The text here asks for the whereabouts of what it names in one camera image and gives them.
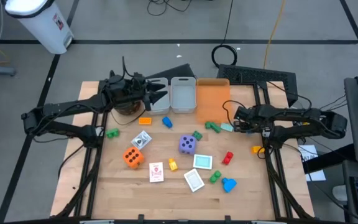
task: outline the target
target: small orange block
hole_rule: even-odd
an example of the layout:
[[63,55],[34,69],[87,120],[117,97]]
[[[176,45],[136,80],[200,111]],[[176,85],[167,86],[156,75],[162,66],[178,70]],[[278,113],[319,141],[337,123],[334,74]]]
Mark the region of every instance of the small orange block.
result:
[[143,154],[135,147],[128,148],[122,155],[125,163],[132,169],[138,168],[144,162]]
[[139,118],[139,124],[152,124],[152,118]]
[[253,154],[258,153],[259,149],[260,149],[259,153],[265,152],[265,148],[263,148],[262,146],[252,146],[252,153]]

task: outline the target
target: orange die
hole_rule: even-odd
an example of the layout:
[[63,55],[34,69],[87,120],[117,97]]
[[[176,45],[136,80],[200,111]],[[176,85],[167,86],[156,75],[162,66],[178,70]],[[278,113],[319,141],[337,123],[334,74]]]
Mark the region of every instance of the orange die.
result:
[[124,152],[124,155],[122,155],[122,158],[132,169],[138,168],[144,162],[143,154],[135,146],[128,148]]

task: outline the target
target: purple die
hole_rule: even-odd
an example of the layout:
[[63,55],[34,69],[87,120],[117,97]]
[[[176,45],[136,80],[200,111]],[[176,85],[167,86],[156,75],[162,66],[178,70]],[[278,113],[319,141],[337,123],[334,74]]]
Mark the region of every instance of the purple die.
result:
[[179,152],[194,155],[196,152],[197,139],[191,135],[182,135],[179,143]]

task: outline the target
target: plastic container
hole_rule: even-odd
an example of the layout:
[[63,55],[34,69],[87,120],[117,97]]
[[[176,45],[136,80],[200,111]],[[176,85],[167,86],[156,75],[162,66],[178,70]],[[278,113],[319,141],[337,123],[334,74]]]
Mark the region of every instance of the plastic container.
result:
[[158,100],[154,105],[151,105],[151,110],[149,114],[151,115],[159,115],[159,114],[167,114],[169,113],[170,107],[170,98],[169,98],[169,91],[168,91],[168,79],[166,78],[150,78],[148,81],[152,83],[164,84],[165,87],[159,91],[167,91],[168,94],[163,96],[160,100]]
[[[197,121],[203,124],[207,121],[228,123],[227,112],[222,105],[230,99],[230,81],[227,78],[197,79]],[[224,107],[232,119],[232,103],[226,103]]]
[[65,53],[73,40],[73,33],[54,0],[9,0],[5,11],[52,54]]
[[192,113],[196,106],[196,79],[173,77],[171,79],[172,111],[174,113]]

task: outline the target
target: yellow block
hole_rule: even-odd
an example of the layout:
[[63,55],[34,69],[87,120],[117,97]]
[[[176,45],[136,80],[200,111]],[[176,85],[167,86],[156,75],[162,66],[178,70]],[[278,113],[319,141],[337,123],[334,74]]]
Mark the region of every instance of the yellow block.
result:
[[175,171],[178,169],[177,163],[173,159],[169,159],[169,168],[171,168],[171,171]]
[[[258,153],[259,149],[262,148],[262,146],[252,146],[252,153],[256,154]],[[265,152],[265,148],[260,149],[259,153]]]
[[152,124],[152,118],[139,118],[139,124]]

